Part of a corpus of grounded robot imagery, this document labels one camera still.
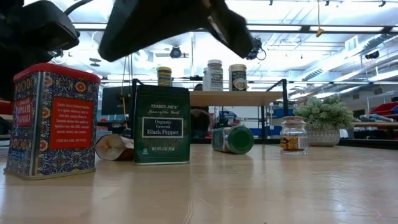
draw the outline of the green pepper tin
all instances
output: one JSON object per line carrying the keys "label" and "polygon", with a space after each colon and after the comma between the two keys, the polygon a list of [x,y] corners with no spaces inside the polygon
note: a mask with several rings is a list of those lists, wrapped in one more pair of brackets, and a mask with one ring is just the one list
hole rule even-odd
{"label": "green pepper tin", "polygon": [[189,163],[190,119],[188,89],[139,86],[134,120],[134,163]]}
{"label": "green pepper tin", "polygon": [[252,132],[244,126],[217,128],[211,134],[213,150],[233,154],[245,154],[254,144]]}

